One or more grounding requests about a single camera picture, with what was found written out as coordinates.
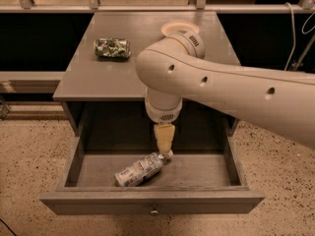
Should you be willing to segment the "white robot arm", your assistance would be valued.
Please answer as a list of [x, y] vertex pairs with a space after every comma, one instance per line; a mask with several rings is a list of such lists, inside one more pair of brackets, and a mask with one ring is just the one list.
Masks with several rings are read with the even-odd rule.
[[202, 38], [181, 30], [136, 59], [139, 79], [157, 92], [154, 111], [187, 98], [315, 148], [315, 76], [206, 61]]

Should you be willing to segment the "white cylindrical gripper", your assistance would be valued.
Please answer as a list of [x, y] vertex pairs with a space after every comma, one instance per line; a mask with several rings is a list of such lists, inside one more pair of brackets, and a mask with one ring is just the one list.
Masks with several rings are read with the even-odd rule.
[[[148, 116], [155, 123], [171, 123], [179, 116], [182, 108], [182, 98], [178, 95], [146, 88], [145, 106]], [[175, 126], [172, 124], [155, 124], [154, 133], [158, 151], [161, 154], [168, 154], [171, 151]]]

